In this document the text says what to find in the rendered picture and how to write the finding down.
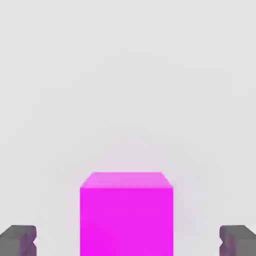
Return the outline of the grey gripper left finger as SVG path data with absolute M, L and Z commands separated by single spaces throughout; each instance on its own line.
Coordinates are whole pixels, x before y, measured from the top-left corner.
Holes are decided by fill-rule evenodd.
M 37 256 L 34 225 L 11 225 L 0 234 L 0 256 Z

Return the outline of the small magenta cube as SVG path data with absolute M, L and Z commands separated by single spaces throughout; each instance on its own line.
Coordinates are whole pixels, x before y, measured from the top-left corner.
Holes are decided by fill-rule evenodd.
M 174 256 L 173 212 L 161 172 L 93 172 L 80 187 L 80 256 Z

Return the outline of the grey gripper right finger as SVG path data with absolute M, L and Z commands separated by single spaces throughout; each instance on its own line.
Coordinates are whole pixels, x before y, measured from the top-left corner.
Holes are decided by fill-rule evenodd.
M 256 234 L 245 225 L 222 225 L 219 256 L 256 256 Z

